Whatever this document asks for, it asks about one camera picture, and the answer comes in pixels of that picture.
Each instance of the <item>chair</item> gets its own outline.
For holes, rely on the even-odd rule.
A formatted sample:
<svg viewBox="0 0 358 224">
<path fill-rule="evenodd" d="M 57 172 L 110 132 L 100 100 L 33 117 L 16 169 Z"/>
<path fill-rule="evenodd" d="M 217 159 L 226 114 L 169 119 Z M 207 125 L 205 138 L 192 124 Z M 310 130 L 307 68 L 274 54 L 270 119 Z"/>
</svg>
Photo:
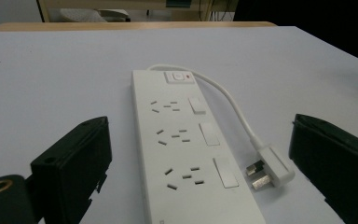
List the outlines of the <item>chair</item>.
<svg viewBox="0 0 358 224">
<path fill-rule="evenodd" d="M 74 22 L 131 21 L 129 14 L 122 9 L 61 8 L 60 14 L 66 21 Z"/>
</svg>

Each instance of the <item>black bracket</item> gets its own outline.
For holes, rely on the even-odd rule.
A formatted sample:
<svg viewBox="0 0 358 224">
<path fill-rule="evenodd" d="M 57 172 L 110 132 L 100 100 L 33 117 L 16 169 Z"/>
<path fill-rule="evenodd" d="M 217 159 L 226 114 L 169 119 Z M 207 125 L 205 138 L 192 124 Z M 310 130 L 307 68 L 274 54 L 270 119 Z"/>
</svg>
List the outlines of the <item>black bracket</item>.
<svg viewBox="0 0 358 224">
<path fill-rule="evenodd" d="M 32 174 L 0 177 L 0 223 L 79 223 L 112 161 L 107 117 L 87 120 L 31 163 Z"/>
<path fill-rule="evenodd" d="M 358 223 L 358 137 L 296 115 L 289 157 L 345 223 Z"/>
</svg>

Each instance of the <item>dark background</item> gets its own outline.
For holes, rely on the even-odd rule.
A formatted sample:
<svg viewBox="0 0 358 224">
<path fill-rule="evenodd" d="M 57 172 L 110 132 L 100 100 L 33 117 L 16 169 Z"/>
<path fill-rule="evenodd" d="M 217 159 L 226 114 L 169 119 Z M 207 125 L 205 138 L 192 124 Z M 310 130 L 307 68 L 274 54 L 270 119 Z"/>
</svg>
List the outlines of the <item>dark background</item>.
<svg viewBox="0 0 358 224">
<path fill-rule="evenodd" d="M 358 58 L 358 1 L 240 0 L 234 21 L 296 26 Z"/>
</svg>

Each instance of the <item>power outlet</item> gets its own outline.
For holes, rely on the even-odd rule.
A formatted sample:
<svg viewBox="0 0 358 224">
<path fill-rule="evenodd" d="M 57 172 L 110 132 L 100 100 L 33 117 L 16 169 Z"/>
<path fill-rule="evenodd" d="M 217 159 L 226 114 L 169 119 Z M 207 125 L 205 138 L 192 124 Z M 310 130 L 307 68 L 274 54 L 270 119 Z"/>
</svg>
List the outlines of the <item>power outlet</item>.
<svg viewBox="0 0 358 224">
<path fill-rule="evenodd" d="M 265 223 L 196 79 L 133 71 L 148 224 Z"/>
</svg>

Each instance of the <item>white cable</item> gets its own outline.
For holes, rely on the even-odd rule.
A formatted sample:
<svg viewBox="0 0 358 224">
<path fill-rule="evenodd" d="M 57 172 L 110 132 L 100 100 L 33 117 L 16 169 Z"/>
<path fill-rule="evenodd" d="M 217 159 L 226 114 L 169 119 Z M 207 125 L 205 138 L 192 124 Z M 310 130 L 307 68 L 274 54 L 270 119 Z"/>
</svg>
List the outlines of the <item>white cable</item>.
<svg viewBox="0 0 358 224">
<path fill-rule="evenodd" d="M 147 70 L 157 70 L 157 71 L 189 71 L 192 72 L 193 75 L 195 77 L 198 77 L 199 79 L 204 80 L 205 82 L 211 84 L 212 86 L 216 87 L 218 90 L 220 90 L 228 99 L 228 101 L 231 103 L 232 107 L 234 108 L 235 113 L 238 116 L 238 119 L 240 120 L 242 127 L 245 129 L 245 131 L 248 133 L 251 142 L 253 144 L 253 146 L 255 147 L 256 150 L 264 147 L 264 144 L 261 142 L 261 140 L 255 135 L 254 131 L 252 130 L 251 126 L 249 125 L 248 121 L 246 120 L 245 116 L 243 115 L 240 107 L 237 105 L 237 103 L 235 102 L 234 98 L 231 96 L 231 94 L 224 88 L 222 87 L 220 84 L 218 84 L 217 82 L 211 80 L 210 78 L 206 77 L 205 75 L 196 72 L 192 69 L 186 68 L 186 67 L 182 67 L 182 66 L 177 66 L 177 65 L 171 65 L 171 64 L 155 64 L 149 68 L 147 68 Z"/>
</svg>

